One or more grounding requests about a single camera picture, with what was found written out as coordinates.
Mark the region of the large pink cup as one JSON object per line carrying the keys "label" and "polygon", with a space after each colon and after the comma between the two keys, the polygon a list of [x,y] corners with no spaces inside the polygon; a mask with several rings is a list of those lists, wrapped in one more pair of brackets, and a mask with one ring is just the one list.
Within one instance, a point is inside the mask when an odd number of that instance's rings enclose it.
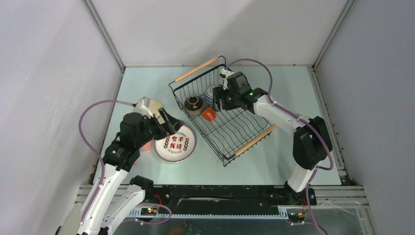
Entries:
{"label": "large pink cup", "polygon": [[153,142],[149,141],[143,147],[140,148],[140,151],[142,151],[142,152],[149,151],[152,148],[152,146],[153,146]]}

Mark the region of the cream plate with plum blossom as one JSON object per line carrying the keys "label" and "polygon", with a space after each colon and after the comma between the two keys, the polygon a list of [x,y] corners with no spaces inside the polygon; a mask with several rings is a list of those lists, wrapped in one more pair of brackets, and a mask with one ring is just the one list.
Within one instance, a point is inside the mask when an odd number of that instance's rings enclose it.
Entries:
{"label": "cream plate with plum blossom", "polygon": [[164,105],[158,100],[150,99],[145,103],[145,107],[148,108],[151,114],[157,118],[157,120],[162,120],[159,109],[164,108]]}

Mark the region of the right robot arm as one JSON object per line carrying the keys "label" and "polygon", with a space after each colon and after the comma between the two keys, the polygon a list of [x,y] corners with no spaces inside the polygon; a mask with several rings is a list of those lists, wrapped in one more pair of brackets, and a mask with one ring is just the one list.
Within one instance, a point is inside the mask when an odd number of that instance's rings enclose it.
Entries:
{"label": "right robot arm", "polygon": [[320,163],[331,155],[332,143],[325,121],[295,114],[261,88],[252,89],[242,72],[222,69],[222,84],[213,88],[216,110],[241,108],[263,117],[293,138],[294,171],[287,181],[285,200],[292,205],[304,199],[303,190],[312,181]]}

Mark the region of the orange cup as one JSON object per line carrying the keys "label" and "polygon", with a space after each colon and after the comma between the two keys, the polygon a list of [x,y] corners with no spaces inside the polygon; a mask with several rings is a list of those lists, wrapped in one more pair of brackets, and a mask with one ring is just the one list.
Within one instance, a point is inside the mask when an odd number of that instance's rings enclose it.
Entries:
{"label": "orange cup", "polygon": [[212,108],[207,108],[202,112],[202,116],[204,119],[211,122],[216,119],[216,112]]}

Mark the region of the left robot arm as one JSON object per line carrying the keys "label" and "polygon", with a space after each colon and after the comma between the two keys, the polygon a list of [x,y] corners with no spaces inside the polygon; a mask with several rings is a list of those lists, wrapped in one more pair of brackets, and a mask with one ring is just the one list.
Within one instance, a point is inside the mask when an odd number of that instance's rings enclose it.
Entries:
{"label": "left robot arm", "polygon": [[101,176],[85,203],[75,204],[57,235],[112,235],[128,213],[138,204],[154,200],[153,181],[142,176],[130,180],[124,194],[115,204],[111,201],[140,156],[140,148],[152,140],[163,140],[179,131],[184,122],[159,109],[163,123],[152,114],[127,113],[120,131],[100,160]]}

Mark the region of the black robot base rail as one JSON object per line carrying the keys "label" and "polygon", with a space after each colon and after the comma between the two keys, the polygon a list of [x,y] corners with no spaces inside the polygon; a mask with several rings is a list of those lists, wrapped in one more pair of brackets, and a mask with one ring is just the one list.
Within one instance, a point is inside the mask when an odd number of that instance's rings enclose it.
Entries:
{"label": "black robot base rail", "polygon": [[292,192],[287,186],[153,186],[145,202],[169,207],[173,215],[282,215],[283,206],[317,204],[315,192]]}

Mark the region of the Just To Eat plate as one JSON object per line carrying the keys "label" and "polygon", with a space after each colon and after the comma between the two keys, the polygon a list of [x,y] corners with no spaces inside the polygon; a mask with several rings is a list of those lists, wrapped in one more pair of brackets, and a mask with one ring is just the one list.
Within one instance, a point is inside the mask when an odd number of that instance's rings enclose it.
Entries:
{"label": "Just To Eat plate", "polygon": [[180,163],[188,159],[196,148],[196,135],[183,125],[174,135],[154,141],[156,154],[168,163]]}

